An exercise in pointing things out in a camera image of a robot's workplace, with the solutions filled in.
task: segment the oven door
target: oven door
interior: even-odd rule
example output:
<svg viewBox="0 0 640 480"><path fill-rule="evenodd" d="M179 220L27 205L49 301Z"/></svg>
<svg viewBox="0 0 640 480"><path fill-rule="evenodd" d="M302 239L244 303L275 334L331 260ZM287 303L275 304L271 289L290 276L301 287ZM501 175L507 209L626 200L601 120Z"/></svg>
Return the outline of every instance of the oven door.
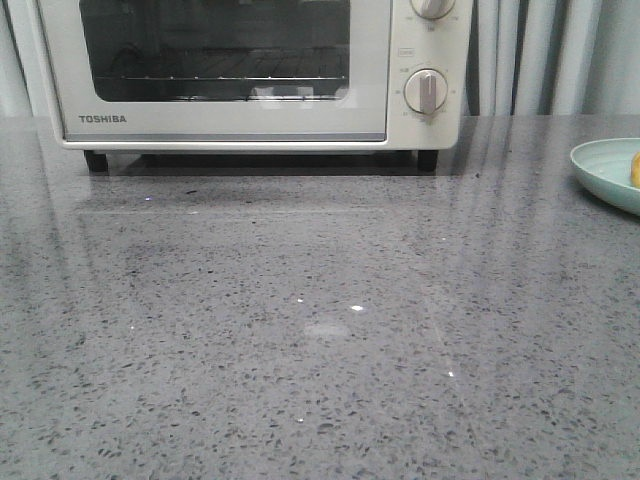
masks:
<svg viewBox="0 0 640 480"><path fill-rule="evenodd" d="M391 0L39 2L67 141L384 141Z"/></svg>

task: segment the toshiba logo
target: toshiba logo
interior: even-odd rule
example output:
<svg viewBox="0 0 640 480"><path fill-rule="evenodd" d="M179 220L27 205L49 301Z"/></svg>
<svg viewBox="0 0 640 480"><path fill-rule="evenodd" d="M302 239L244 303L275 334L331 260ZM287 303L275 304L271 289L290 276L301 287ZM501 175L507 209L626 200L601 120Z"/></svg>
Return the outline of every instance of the toshiba logo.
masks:
<svg viewBox="0 0 640 480"><path fill-rule="evenodd" d="M127 123L124 115L78 115L82 123Z"/></svg>

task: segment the food on plate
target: food on plate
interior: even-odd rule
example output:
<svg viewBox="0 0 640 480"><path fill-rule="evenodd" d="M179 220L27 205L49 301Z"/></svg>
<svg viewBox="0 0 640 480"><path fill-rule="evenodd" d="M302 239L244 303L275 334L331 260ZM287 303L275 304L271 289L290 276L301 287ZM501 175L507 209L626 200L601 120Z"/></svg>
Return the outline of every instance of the food on plate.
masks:
<svg viewBox="0 0 640 480"><path fill-rule="evenodd" d="M631 162L631 184L640 188L640 152L635 154Z"/></svg>

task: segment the toaster oven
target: toaster oven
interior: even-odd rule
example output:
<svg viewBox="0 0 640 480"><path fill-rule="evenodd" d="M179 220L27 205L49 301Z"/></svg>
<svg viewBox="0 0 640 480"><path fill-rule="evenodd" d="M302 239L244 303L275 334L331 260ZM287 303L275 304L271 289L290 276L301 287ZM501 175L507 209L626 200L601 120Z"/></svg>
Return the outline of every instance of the toaster oven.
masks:
<svg viewBox="0 0 640 480"><path fill-rule="evenodd" d="M53 129L110 152L418 151L458 137L472 0L28 0Z"/></svg>

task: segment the oven window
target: oven window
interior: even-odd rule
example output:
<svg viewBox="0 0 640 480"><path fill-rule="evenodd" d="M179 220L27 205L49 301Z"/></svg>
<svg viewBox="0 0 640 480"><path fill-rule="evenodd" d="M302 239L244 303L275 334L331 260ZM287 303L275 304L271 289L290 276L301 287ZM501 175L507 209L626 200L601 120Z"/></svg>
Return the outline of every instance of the oven window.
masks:
<svg viewBox="0 0 640 480"><path fill-rule="evenodd" d="M81 0L108 102L338 100L349 0Z"/></svg>

